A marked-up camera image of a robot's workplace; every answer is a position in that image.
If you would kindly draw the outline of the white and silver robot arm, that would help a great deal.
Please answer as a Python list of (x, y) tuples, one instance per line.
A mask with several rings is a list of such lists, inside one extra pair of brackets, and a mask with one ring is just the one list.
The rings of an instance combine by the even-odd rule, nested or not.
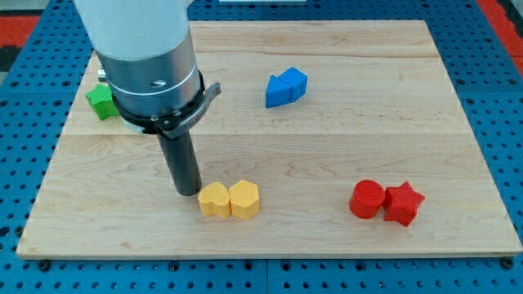
[(74, 0), (118, 105), (141, 117), (186, 107), (201, 87), (190, 0)]

